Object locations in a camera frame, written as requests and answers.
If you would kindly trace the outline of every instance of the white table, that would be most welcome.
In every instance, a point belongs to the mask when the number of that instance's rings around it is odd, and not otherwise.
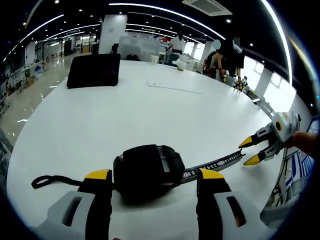
[[[150,80],[174,81],[202,94],[149,87]],[[214,79],[161,64],[121,61],[117,86],[67,89],[63,81],[37,107],[12,153],[8,196],[25,223],[38,226],[52,204],[78,189],[63,183],[33,189],[31,182],[39,176],[82,181],[92,171],[112,169],[123,151],[148,144],[174,148],[189,168],[237,151],[270,121],[250,98]],[[255,166],[242,163],[266,146],[244,149],[247,155],[239,163],[221,171],[230,188],[243,192],[260,211],[276,183],[283,151]],[[113,191],[109,238],[197,239],[196,204],[196,181],[141,207],[123,206]]]

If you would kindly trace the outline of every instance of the glossy floor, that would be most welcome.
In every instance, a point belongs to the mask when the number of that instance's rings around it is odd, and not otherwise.
[[[37,106],[55,87],[68,77],[72,59],[88,53],[75,53],[69,56],[56,57],[47,64],[47,70],[36,76],[37,80],[20,93],[12,93],[5,100],[9,108],[0,118],[0,127],[12,145]]]

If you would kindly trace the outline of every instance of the black tablet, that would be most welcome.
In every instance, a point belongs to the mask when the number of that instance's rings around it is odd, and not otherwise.
[[[77,56],[73,59],[66,86],[69,89],[118,84],[120,54]]]

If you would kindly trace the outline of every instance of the person in white shirt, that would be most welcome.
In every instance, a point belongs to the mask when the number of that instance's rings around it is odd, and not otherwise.
[[[179,31],[177,36],[170,41],[170,46],[167,50],[172,49],[172,54],[169,58],[169,65],[176,67],[172,62],[176,61],[180,55],[183,54],[185,49],[185,40],[183,39],[182,31]]]

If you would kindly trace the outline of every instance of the black tape measure case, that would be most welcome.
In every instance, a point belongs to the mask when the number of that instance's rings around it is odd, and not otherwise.
[[[146,200],[180,185],[185,165],[171,147],[143,145],[113,162],[114,188],[125,200]]]

